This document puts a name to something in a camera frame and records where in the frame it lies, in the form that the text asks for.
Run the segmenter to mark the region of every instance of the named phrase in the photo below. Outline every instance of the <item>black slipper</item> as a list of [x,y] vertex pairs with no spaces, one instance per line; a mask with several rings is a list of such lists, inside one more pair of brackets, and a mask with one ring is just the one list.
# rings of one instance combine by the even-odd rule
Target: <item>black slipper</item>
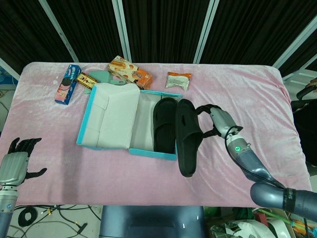
[[179,101],[175,124],[179,169],[183,176],[191,177],[196,170],[197,150],[203,140],[198,115],[191,101]]
[[177,102],[173,98],[158,101],[153,111],[154,151],[175,153],[175,114]]

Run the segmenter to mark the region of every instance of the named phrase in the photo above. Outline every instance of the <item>cardboard box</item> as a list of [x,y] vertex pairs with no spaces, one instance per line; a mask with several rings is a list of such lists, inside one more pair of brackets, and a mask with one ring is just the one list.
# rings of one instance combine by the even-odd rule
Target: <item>cardboard box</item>
[[163,97],[182,95],[140,90],[135,84],[96,84],[91,92],[77,144],[91,149],[128,149],[130,154],[176,160],[153,151],[153,109]]
[[55,102],[68,105],[76,86],[76,78],[81,73],[78,65],[70,64],[55,95]]
[[108,64],[107,69],[110,73],[120,77],[127,83],[135,83],[140,89],[149,89],[153,82],[150,73],[120,56],[116,56],[113,61]]

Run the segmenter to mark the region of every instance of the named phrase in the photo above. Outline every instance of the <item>floor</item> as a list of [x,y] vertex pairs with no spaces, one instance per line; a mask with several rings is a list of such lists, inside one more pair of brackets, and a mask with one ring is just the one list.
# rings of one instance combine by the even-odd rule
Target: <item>floor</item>
[[[296,93],[305,87],[305,85],[311,80],[311,78],[298,75],[295,79],[292,78],[290,82],[286,84],[286,88],[289,91],[290,97],[292,100],[296,100]],[[0,91],[4,93],[1,97],[0,102],[9,110],[10,104],[14,95],[15,86],[13,85],[0,85]],[[304,99],[317,98],[317,93],[310,93]],[[7,115],[6,109],[0,105],[0,131],[2,131],[5,118]],[[317,192],[317,175],[311,177],[311,184],[313,191]],[[64,205],[64,208],[71,207],[71,205]],[[87,205],[77,205],[74,208],[80,208],[82,210],[67,211],[63,210],[62,214],[67,219],[72,221],[77,221],[79,225],[88,223],[87,227],[83,230],[82,235],[88,238],[97,238],[99,235],[100,221],[95,217],[95,215],[88,209]],[[101,217],[102,206],[93,206],[93,211],[98,217]],[[17,210],[14,213],[11,227],[9,229],[8,235],[15,238],[20,238],[23,233],[19,230],[18,224],[18,215],[21,210]],[[45,209],[38,209],[38,218],[35,222],[42,219],[45,215],[48,214],[48,211]],[[78,227],[75,224],[72,224],[65,219],[63,219],[58,211],[52,212],[51,215],[45,217],[43,222],[37,223],[32,226],[26,233],[26,238],[68,238],[76,235],[76,232],[69,227],[71,226],[76,231]]]

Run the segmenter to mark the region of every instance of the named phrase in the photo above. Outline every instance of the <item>snack box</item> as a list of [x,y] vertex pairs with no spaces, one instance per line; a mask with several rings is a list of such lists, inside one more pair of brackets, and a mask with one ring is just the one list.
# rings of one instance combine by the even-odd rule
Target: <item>snack box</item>
[[149,89],[153,82],[150,73],[120,56],[116,56],[113,61],[108,64],[107,69],[110,73],[120,77],[127,83],[135,83],[140,89]]
[[68,105],[76,86],[76,78],[81,73],[78,65],[70,64],[55,95],[55,102]]
[[77,144],[95,150],[125,149],[130,154],[176,160],[175,153],[154,151],[153,109],[156,103],[181,94],[140,90],[129,83],[96,84],[89,97]]

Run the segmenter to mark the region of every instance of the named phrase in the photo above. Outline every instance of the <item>orange snack box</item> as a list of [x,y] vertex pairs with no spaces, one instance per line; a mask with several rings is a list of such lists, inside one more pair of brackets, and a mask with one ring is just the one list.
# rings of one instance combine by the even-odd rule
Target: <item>orange snack box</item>
[[149,89],[152,75],[120,56],[116,56],[107,66],[108,71],[125,80],[127,83],[135,83],[140,89]]

